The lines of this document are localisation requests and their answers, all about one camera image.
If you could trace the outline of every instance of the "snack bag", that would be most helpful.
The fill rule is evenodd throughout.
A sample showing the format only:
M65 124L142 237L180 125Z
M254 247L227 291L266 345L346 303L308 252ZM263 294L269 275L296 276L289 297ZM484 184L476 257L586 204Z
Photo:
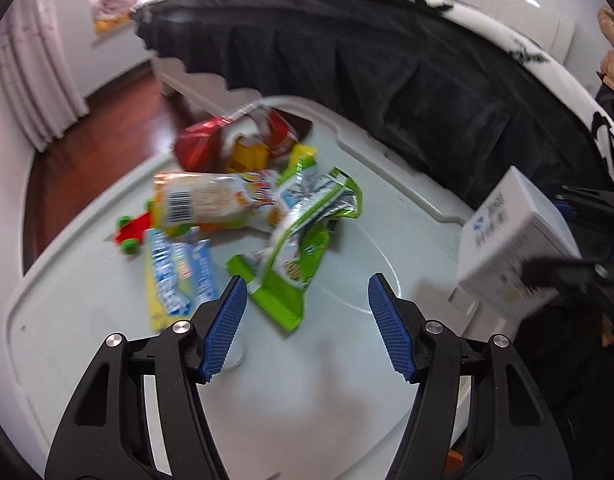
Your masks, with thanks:
M285 119L305 130L302 136ZM174 145L181 168L194 173L243 173L267 168L307 134L311 121L260 104L184 129Z
M159 173L154 178L154 225L170 236L190 225L205 232L250 226L270 233L296 197L310 191L316 175L314 154L314 149L303 153L280 176L273 170Z
M358 218L361 212L360 188L334 168L278 223L268 247L234 256L227 268L243 277L249 294L272 319L293 330L303 320L305 290L329 243L329 222Z
M221 131L229 124L224 117L215 117L185 128L174 144L174 153L185 171L213 173L220 170Z
M219 297L213 279L209 241L198 229L184 242L172 242L158 229L145 232L147 304L152 330L190 319L202 303Z

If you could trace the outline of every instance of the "green snack bag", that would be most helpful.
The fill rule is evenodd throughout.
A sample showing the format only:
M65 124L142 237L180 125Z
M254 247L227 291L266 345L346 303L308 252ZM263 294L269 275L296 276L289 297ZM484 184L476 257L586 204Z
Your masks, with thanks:
M252 298L284 329L303 320L305 290L329 244L329 222L358 218L362 198L353 179L334 168L280 221L268 247L229 260L229 272L243 277Z

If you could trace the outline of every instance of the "red toy car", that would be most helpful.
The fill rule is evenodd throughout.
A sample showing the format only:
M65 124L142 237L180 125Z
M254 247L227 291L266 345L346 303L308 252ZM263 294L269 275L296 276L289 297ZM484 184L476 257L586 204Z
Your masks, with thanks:
M143 234L152 226L154 200L146 203L147 212L137 218L121 216L116 220L114 241L124 254L136 254L143 244Z

